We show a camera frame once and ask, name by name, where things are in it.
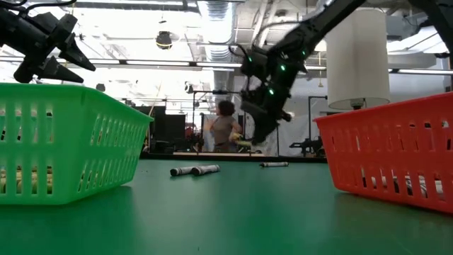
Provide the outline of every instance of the red basket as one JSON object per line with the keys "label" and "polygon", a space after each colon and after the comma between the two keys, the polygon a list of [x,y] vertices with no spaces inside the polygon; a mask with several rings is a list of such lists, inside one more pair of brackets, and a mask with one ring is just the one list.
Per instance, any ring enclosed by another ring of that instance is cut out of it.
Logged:
{"label": "red basket", "polygon": [[453,92],[315,119],[336,188],[453,213]]}

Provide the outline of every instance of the white lampshade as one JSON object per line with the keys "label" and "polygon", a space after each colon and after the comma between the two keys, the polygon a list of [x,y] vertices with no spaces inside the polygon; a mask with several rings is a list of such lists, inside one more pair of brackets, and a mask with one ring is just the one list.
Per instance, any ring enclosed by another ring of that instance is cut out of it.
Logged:
{"label": "white lampshade", "polygon": [[378,10],[355,11],[327,36],[327,82],[330,108],[352,109],[390,102],[386,16]]}

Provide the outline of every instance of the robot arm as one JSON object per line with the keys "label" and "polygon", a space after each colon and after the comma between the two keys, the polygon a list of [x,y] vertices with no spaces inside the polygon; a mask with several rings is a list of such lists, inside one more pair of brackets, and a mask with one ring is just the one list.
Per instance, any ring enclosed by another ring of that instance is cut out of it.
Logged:
{"label": "robot arm", "polygon": [[61,50],[59,57],[82,68],[96,70],[74,40],[75,34],[72,30],[77,19],[65,14],[58,20],[51,13],[30,17],[28,15],[30,9],[0,1],[0,47],[8,45],[25,55],[14,73],[14,79],[28,83],[36,74],[39,79],[84,82],[77,74],[58,63],[55,57],[47,58],[57,47]]}
{"label": "robot arm", "polygon": [[[449,51],[453,52],[453,18],[448,18],[448,14],[452,14],[453,0],[409,1],[426,12]],[[277,120],[291,120],[290,115],[283,111],[283,106],[291,96],[289,92],[298,72],[307,72],[305,60],[329,31],[364,2],[365,0],[333,1],[324,6],[319,14],[300,22],[268,51],[253,45],[247,52],[241,72],[261,80],[257,89],[250,91],[247,87],[241,93],[241,108],[255,120],[253,144],[264,142],[278,126]]]}

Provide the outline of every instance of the plastic basket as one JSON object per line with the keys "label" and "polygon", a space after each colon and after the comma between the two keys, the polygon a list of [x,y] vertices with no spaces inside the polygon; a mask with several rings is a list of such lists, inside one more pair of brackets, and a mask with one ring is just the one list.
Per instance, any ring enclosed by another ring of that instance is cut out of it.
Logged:
{"label": "plastic basket", "polygon": [[317,118],[336,188],[453,213],[453,93]]}
{"label": "plastic basket", "polygon": [[0,204],[64,204],[131,181],[152,118],[100,91],[0,85]]}

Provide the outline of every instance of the tabletop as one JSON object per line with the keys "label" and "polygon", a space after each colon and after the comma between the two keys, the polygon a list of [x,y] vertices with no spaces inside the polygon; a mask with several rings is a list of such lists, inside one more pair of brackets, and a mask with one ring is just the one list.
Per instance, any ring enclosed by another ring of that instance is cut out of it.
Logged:
{"label": "tabletop", "polygon": [[337,191],[327,164],[140,161],[75,203],[3,205],[0,228],[3,254],[453,254],[452,216]]}

